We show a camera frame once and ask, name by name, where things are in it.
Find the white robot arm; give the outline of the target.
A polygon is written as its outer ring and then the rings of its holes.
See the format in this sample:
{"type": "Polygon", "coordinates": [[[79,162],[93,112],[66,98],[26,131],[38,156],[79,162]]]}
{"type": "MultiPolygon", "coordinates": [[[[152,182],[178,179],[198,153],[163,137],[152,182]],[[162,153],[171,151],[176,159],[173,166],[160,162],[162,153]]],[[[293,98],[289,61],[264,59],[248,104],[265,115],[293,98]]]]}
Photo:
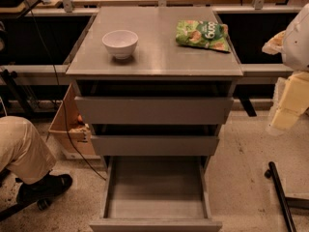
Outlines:
{"type": "Polygon", "coordinates": [[[287,79],[279,78],[275,85],[267,132],[279,135],[289,130],[309,108],[309,4],[284,31],[264,44],[262,52],[280,53],[283,64],[294,70],[287,79]]]}

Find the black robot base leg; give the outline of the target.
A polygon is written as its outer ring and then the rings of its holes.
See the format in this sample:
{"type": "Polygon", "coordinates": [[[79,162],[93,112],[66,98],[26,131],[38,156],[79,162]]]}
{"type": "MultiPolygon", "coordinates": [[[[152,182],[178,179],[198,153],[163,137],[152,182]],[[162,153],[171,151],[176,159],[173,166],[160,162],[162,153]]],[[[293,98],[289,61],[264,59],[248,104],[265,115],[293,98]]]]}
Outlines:
{"type": "Polygon", "coordinates": [[[265,177],[272,179],[288,232],[296,232],[290,209],[296,208],[309,210],[309,200],[304,198],[288,197],[285,195],[276,165],[273,161],[268,163],[268,169],[265,172],[265,177]]]}

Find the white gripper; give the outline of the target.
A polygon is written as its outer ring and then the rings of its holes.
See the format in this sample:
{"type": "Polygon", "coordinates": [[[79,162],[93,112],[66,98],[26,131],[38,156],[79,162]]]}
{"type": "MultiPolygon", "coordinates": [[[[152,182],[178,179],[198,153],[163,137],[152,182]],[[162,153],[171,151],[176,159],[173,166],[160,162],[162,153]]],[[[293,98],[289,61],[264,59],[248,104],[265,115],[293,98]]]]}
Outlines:
{"type": "Polygon", "coordinates": [[[272,100],[267,132],[280,135],[289,130],[309,108],[309,73],[295,72],[287,79],[279,77],[272,100]]]}

